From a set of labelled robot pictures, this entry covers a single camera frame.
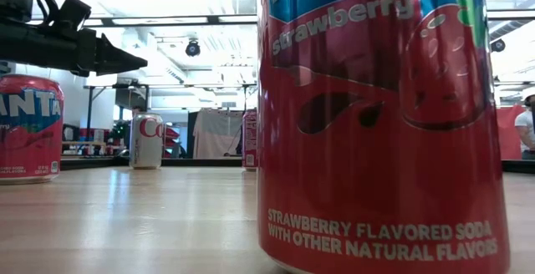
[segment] ceiling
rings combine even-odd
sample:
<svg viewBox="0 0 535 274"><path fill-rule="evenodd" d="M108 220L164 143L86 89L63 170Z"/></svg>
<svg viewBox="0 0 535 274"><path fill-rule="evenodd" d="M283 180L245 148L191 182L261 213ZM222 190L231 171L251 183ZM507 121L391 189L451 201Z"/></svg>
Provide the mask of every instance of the ceiling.
<svg viewBox="0 0 535 274"><path fill-rule="evenodd" d="M94 18L169 17L196 15L256 14L257 0L82 0L92 7ZM535 8L535 0L487 0L489 9ZM41 17L38 8L34 18ZM508 22L490 23L491 32ZM494 74L501 81L535 80L535 27L528 23L521 28L500 34L507 48L492 54ZM157 28L100 28L112 43L148 58L150 66L143 70L120 74L121 79L138 79L154 85L205 84L205 88L159 89L151 91L153 108L222 107L233 101L242 106L243 89L237 84L257 82L257 30L255 25L180 26ZM198 41L201 54L188 57L186 45ZM214 89L208 84L229 86ZM255 95L247 100L256 103Z"/></svg>

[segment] security camera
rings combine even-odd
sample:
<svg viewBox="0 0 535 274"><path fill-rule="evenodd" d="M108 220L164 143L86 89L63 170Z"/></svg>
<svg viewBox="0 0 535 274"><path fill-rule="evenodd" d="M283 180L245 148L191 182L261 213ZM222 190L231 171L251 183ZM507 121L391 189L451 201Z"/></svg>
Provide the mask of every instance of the security camera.
<svg viewBox="0 0 535 274"><path fill-rule="evenodd" d="M498 39L495 42L491 43L491 52L500 53L503 52L505 49L505 42L503 40Z"/></svg>
<svg viewBox="0 0 535 274"><path fill-rule="evenodd" d="M201 47L196 40L190 40L190 43L186 47L186 55L195 57L201 54Z"/></svg>

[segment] red soda can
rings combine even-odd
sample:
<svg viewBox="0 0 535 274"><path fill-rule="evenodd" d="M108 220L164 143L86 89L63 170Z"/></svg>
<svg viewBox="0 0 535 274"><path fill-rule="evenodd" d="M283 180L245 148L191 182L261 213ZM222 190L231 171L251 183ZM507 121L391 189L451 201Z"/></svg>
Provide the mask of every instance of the red soda can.
<svg viewBox="0 0 535 274"><path fill-rule="evenodd" d="M243 115L242 167L256 170L258 167L257 153L257 110L247 110Z"/></svg>
<svg viewBox="0 0 535 274"><path fill-rule="evenodd" d="M134 169L159 168L164 145L161 116L140 112L132 119L130 128L130 166Z"/></svg>
<svg viewBox="0 0 535 274"><path fill-rule="evenodd" d="M485 0L261 0L258 224L290 271L509 268Z"/></svg>
<svg viewBox="0 0 535 274"><path fill-rule="evenodd" d="M46 182L59 174L63 108L58 83L0 76L0 184Z"/></svg>

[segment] table surface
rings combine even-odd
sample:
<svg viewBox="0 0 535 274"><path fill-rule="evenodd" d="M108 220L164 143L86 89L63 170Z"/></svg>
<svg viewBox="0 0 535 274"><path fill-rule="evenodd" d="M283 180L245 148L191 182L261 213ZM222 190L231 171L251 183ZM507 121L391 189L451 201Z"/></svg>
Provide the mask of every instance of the table surface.
<svg viewBox="0 0 535 274"><path fill-rule="evenodd" d="M535 273L535 176L506 175L506 193L511 273ZM0 189L0 273L283 273L256 213L238 168L66 171Z"/></svg>

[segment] silver soda can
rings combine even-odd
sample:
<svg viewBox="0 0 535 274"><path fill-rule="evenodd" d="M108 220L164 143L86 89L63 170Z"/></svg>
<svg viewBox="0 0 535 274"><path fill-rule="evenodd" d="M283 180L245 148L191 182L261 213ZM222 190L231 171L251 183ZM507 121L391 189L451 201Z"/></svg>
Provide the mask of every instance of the silver soda can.
<svg viewBox="0 0 535 274"><path fill-rule="evenodd" d="M156 169L161 166L164 125L158 114L138 113L130 131L130 166Z"/></svg>

